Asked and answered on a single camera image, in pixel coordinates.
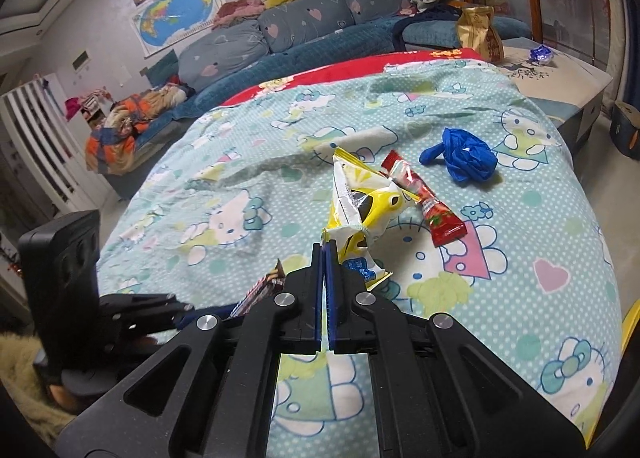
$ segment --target sofa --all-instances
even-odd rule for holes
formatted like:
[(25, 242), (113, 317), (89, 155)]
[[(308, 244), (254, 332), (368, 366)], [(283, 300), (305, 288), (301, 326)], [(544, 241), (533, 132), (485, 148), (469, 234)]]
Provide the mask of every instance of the sofa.
[[(246, 88), (305, 70), (394, 51), (392, 29), (408, 0), (294, 0), (265, 10), (257, 20), (219, 28), (185, 48), (175, 63), (179, 79), (196, 95), (155, 119), (136, 139), (136, 149), (162, 144), (136, 170), (107, 179), (122, 198), (140, 188), (149, 170), (196, 118)], [(497, 16), (503, 39), (530, 37), (528, 26)], [(403, 33), (409, 45), (460, 46), (455, 22), (421, 22)]]

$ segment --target brown paper bag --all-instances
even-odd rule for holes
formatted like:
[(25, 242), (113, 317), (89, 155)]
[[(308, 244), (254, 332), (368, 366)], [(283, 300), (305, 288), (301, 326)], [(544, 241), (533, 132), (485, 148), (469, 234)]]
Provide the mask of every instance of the brown paper bag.
[(485, 5), (466, 7), (456, 23), (456, 32), (462, 47), (472, 48), (490, 63), (504, 59), (504, 49), (498, 33), (491, 25), (494, 9)]

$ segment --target silver screw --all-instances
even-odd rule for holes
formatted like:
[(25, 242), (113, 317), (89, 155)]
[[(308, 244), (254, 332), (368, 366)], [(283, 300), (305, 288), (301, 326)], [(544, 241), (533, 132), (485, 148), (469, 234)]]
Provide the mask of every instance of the silver screw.
[(453, 318), (445, 313), (439, 313), (433, 317), (433, 324), (442, 329), (451, 328), (453, 326)]
[(218, 324), (218, 318), (215, 315), (203, 315), (196, 321), (196, 326), (201, 330), (211, 330)]
[(376, 296), (371, 294), (370, 292), (358, 292), (356, 294), (356, 303), (358, 305), (363, 305), (366, 307), (367, 305), (373, 305), (376, 302)]
[(273, 298), (273, 302), (279, 307), (288, 307), (296, 300), (296, 296), (289, 292), (280, 292)]

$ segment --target bed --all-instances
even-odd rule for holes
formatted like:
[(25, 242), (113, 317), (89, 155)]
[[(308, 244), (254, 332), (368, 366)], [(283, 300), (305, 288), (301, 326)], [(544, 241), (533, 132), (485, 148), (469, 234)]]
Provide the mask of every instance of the bed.
[[(423, 149), (460, 127), (498, 158), (455, 184)], [(447, 311), (587, 436), (620, 361), (609, 251), (546, 115), (470, 50), (373, 56), (270, 81), (198, 118), (136, 193), (98, 263), (101, 294), (166, 292), (226, 305), (280, 258), (309, 263), (336, 146), (379, 167), (397, 149), (467, 235), (436, 248), (418, 209), (371, 248), (401, 310)], [(365, 356), (283, 356), (268, 456), (377, 455)]]

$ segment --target red snack wrapper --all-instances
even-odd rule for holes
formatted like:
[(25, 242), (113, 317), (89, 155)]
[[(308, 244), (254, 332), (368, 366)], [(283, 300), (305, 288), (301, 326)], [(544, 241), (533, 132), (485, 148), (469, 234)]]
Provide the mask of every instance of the red snack wrapper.
[(397, 151), (391, 150), (382, 167), (396, 184), (420, 197), (422, 216), (427, 220), (433, 245), (440, 247), (466, 235), (464, 222), (438, 199)]

